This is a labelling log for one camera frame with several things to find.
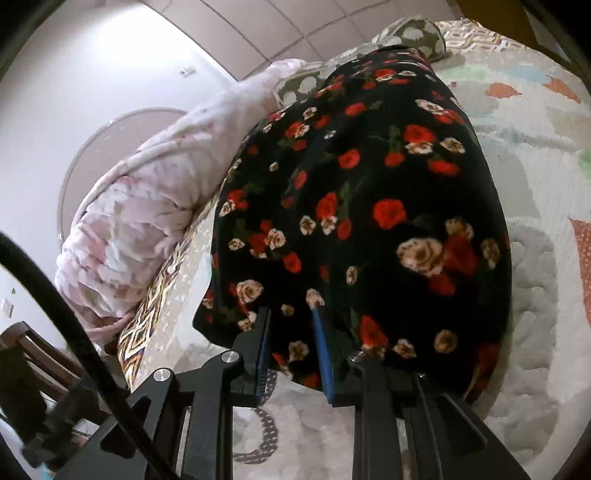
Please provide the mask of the patterned quilted bedspread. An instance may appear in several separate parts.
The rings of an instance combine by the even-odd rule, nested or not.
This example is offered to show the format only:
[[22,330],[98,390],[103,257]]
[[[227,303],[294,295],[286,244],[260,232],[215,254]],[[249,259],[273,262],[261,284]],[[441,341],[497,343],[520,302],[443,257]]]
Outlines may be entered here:
[[[590,453],[590,96],[546,55],[475,21],[438,24],[449,56],[434,69],[474,125],[512,252],[510,331],[475,411],[531,479],[567,479]],[[121,334],[131,390],[221,352],[190,325],[211,275],[212,208]],[[352,409],[274,372],[269,390],[263,407],[235,410],[235,479],[350,479]]]

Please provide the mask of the pink floral folded duvet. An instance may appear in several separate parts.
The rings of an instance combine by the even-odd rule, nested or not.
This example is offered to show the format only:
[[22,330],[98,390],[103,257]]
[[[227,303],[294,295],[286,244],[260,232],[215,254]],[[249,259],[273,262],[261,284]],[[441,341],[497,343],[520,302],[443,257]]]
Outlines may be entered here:
[[152,136],[102,175],[76,210],[57,257],[56,289],[91,341],[111,342],[243,139],[276,111],[273,89],[304,66],[276,61]]

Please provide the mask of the black floral zip garment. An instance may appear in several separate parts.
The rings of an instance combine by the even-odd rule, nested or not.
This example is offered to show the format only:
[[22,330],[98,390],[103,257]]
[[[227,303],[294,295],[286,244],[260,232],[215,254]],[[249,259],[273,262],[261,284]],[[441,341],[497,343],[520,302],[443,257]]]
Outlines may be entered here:
[[397,358],[474,402],[511,296],[505,217],[474,129],[418,49],[342,65],[249,131],[219,193],[193,318],[228,347],[270,309],[271,364],[321,385],[312,311],[346,353]]

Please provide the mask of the dark wooden chair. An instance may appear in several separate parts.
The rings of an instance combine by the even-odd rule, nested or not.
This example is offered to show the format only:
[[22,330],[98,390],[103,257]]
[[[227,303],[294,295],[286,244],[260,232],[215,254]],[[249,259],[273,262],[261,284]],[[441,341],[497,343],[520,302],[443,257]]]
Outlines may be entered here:
[[100,426],[110,415],[85,370],[27,323],[1,334],[1,419],[31,467],[57,473],[87,441],[76,425]]

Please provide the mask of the round headboard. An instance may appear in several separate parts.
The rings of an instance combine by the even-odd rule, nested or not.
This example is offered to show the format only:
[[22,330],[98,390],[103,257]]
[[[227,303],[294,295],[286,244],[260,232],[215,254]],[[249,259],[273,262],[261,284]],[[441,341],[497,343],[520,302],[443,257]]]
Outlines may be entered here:
[[67,238],[74,214],[94,183],[119,160],[184,116],[181,109],[144,108],[121,115],[98,129],[78,150],[60,190],[58,242]]

